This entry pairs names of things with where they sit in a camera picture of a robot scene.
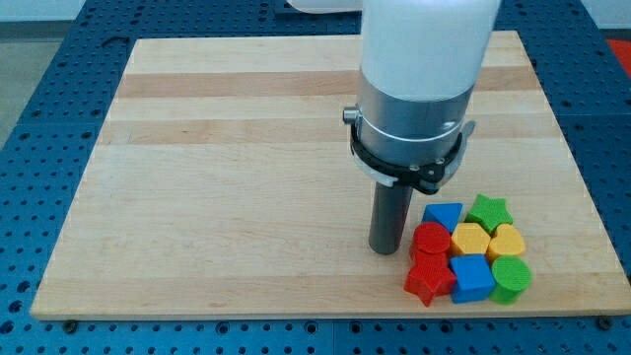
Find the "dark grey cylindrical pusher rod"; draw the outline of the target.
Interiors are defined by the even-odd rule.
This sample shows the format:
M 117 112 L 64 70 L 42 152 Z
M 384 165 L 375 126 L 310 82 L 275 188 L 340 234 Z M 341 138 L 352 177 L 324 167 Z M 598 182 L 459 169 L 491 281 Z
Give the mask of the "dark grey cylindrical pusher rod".
M 371 249 L 378 254 L 393 254 L 400 246 L 413 188 L 375 184 L 370 232 Z

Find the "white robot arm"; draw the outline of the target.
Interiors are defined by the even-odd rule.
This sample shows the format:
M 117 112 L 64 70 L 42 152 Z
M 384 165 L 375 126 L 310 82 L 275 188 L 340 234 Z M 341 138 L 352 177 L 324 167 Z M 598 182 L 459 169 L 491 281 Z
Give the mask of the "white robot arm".
M 432 195 L 459 168 L 464 119 L 500 0 L 291 0 L 307 14 L 361 14 L 357 102 L 344 109 L 357 166 L 375 181 L 368 241 L 400 246 L 413 191 Z

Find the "silver cylindrical wrist flange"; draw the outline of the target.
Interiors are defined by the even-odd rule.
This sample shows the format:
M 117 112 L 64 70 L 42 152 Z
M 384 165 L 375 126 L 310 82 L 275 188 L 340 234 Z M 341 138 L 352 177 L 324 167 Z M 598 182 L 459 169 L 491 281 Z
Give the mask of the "silver cylindrical wrist flange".
M 357 166 L 378 192 L 433 195 L 458 170 L 475 128 L 464 114 L 472 89 L 444 99 L 396 98 L 360 76 L 357 103 L 343 111 Z

